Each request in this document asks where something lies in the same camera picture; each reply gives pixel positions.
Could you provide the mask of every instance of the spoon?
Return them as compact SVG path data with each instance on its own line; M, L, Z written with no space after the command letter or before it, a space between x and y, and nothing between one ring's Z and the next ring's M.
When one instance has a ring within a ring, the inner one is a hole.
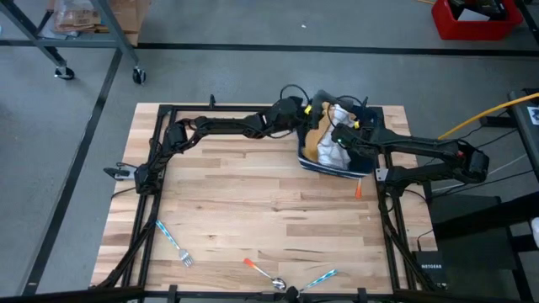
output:
M243 260L244 263L246 263L249 267L254 268L258 270L261 274L271 279L271 284L278 289L278 290L286 290L286 282L281 278L272 278L269 274L267 274L265 271L260 269L258 266L254 265L253 261L249 260L248 258L245 258Z

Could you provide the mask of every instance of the wooden table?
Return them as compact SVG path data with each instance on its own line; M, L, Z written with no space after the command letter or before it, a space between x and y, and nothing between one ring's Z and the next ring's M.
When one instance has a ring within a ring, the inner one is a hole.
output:
M123 162L139 165L149 152L159 104L138 104ZM409 135L402 106L384 106L387 128ZM180 112L178 118L240 118L241 112ZM159 220L195 259L182 265L178 252L156 229L147 290L272 291L271 283L243 263L250 258L272 276L298 289L336 268L339 273L309 292L392 293L372 175L357 180L302 169L294 135L274 140L207 136L168 164ZM394 165L415 167L415 156L394 153ZM133 182L118 182L115 191ZM410 189L419 193L419 186ZM92 284L101 282L126 252L138 195L121 194L110 205ZM411 250L417 236L432 229L426 203L405 193L401 198ZM421 237L424 250L435 250L432 233ZM403 260L395 248L401 287ZM140 253L131 279L136 284Z

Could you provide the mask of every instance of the metal cart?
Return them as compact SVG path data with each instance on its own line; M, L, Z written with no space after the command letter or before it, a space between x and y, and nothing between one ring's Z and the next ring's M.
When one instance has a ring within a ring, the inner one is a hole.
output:
M17 41L20 43L10 43L13 46L35 46L40 49L55 65L54 76L64 80L72 80L75 72L67 67L66 60L60 56L57 47L89 47L89 48L119 48L121 52L133 60L133 81L137 84L143 84L146 81L146 72L139 67L138 56L133 46L127 40L122 31L114 13L110 9L108 0L91 0L93 6L99 11L99 15L104 24L109 29L110 35L90 34L108 36L108 40L53 40L41 38L38 33L43 29L52 13L47 12L39 26L35 26L32 21L15 5L13 0L0 0L0 12L4 13L15 24L29 40Z

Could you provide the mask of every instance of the fork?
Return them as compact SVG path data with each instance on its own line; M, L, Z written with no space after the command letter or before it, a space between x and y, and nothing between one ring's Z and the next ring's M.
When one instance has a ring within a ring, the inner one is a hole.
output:
M172 236L170 236L170 233L167 231L167 228L165 227L165 225L163 225L163 223L161 223L161 221L159 220L157 220L155 224L157 225L157 227L159 227L159 229L161 229L163 234L167 236L168 240L172 243L172 245L174 245L176 249L178 249L179 259L184 263L184 265L186 267L193 265L193 262L194 262L193 258L189 255L187 250L179 247L178 243L176 243L176 241L172 238Z

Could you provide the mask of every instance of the gray floor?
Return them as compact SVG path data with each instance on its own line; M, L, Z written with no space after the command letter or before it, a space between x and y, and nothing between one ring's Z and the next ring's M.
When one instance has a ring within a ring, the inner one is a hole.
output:
M17 4L39 21L43 3ZM0 39L20 37L1 15L0 26ZM440 40L433 26L430 5L416 1L156 1L141 40L536 49L524 28L501 42L465 43ZM77 80L52 78L53 66L35 49L0 48L0 156L4 159L0 220L6 226L0 230L5 244L0 248L0 295L20 291L113 51L63 49L61 54ZM371 104L404 105L412 133L432 137L504 102L510 90L537 87L539 69L538 60L516 58L196 50L138 50L137 54L148 72L147 84L138 87L132 82L132 63L124 58L39 292L88 287L114 187L102 168L121 159L137 103L207 102L211 93L219 103L273 103L280 88L293 82L309 93L324 88L369 96ZM482 130L470 142L481 144L502 133ZM486 152L492 168L525 153L517 136L488 146ZM529 167L523 159L492 178ZM470 193L511 199L537 189L535 178L526 175ZM537 258L535 253L524 256L529 278L539 284ZM503 273L499 276L499 281L481 289L482 295L515 295L515 287ZM462 284L481 277L492 278L492 273L471 270Z

